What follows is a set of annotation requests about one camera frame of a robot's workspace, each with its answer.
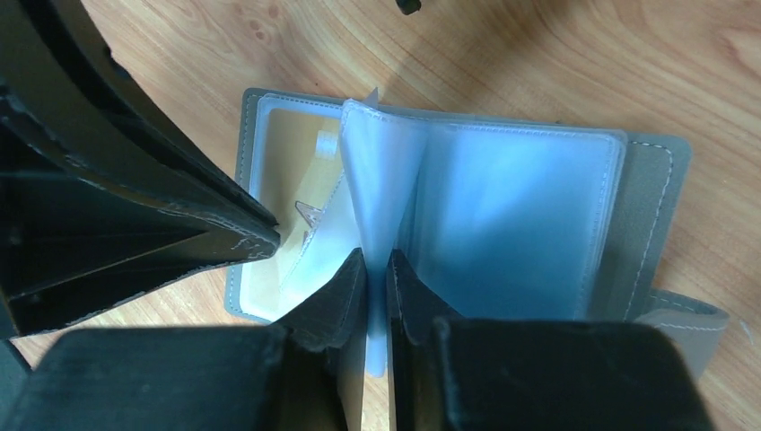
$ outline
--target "wooden table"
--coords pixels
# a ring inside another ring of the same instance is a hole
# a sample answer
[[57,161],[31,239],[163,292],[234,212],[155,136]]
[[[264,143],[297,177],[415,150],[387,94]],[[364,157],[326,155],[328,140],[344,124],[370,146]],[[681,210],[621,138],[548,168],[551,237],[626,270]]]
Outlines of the wooden table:
[[[732,321],[700,389],[721,429],[761,429],[761,2],[757,0],[86,0],[155,103],[233,174],[257,86],[687,138],[695,158],[658,286]],[[83,323],[244,323],[224,270]],[[36,363],[58,334],[18,340]],[[368,380],[365,429],[388,429]]]

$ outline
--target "black object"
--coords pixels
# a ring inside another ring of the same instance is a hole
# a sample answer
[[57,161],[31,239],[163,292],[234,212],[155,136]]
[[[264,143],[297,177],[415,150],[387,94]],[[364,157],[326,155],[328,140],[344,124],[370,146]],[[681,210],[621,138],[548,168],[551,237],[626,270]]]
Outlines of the black object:
[[[465,319],[399,251],[389,279],[392,429],[713,429],[653,328]],[[358,430],[365,280],[356,250],[266,328],[65,335],[6,429]]]
[[111,58],[79,2],[0,7],[0,338],[264,259],[276,221]]
[[391,429],[713,429],[656,329],[464,319],[400,251],[387,280]]
[[360,251],[268,327],[78,330],[40,363],[8,430],[359,430]]
[[397,6],[404,15],[409,15],[420,10],[420,0],[397,0]]

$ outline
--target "gray leather cover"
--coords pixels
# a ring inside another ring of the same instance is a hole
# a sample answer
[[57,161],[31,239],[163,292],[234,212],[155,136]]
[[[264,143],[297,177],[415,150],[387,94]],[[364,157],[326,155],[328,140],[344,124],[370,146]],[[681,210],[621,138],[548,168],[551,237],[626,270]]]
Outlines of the gray leather cover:
[[[248,89],[243,95],[235,173],[235,180],[244,189],[249,186],[251,176],[258,100],[265,94],[336,105],[344,102],[314,95]],[[410,117],[465,123],[528,122],[384,105],[379,109]],[[687,367],[697,377],[713,356],[727,325],[728,314],[710,304],[652,288],[655,269],[687,175],[691,150],[689,144],[677,136],[627,134],[626,159],[587,318],[636,321],[661,330],[678,344]],[[236,304],[240,296],[240,278],[240,267],[229,269],[225,307],[232,314],[261,321],[257,316],[242,312]]]

